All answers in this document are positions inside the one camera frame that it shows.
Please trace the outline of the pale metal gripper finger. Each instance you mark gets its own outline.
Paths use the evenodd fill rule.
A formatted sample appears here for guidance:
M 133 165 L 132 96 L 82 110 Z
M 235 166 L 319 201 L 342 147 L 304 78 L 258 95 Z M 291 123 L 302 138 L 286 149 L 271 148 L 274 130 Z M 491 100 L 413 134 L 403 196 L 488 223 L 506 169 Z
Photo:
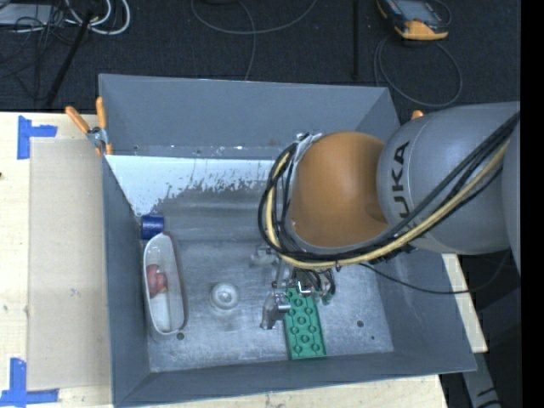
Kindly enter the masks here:
M 264 330 L 271 330 L 278 320 L 291 310 L 291 304 L 284 292 L 271 292 L 264 301 L 260 327 Z
M 259 246 L 251 255 L 251 266 L 266 266 L 273 263 L 273 252 L 268 246 Z

